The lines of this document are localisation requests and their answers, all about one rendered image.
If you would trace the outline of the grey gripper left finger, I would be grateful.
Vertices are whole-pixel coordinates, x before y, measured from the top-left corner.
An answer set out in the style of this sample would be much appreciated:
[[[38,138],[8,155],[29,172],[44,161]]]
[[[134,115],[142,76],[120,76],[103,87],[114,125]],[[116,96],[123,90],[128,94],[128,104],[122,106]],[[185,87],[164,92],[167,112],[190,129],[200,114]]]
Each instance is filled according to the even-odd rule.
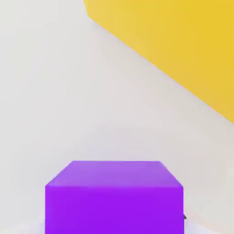
[[[45,234],[45,220],[35,219],[26,223],[21,229],[21,234]]]

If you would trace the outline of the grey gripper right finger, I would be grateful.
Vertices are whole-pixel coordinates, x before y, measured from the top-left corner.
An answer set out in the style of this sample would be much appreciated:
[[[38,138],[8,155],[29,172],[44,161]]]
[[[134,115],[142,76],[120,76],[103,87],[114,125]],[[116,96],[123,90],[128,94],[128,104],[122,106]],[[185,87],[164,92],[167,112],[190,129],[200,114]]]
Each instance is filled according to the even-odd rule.
[[[208,234],[208,231],[184,215],[184,234]]]

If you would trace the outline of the small purple cube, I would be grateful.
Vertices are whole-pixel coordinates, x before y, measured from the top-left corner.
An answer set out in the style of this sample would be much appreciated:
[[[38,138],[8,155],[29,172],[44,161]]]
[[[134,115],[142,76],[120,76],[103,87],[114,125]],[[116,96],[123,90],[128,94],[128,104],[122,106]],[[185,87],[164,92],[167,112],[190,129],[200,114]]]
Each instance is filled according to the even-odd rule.
[[[159,161],[72,161],[45,186],[45,234],[184,234],[183,198]]]

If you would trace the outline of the large yellow box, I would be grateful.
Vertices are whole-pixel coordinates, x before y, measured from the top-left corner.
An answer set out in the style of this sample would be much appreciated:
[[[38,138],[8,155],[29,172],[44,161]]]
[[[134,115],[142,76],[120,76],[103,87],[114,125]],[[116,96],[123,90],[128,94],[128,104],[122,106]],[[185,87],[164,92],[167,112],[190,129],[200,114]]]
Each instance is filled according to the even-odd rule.
[[[234,123],[234,0],[83,0],[87,15]]]

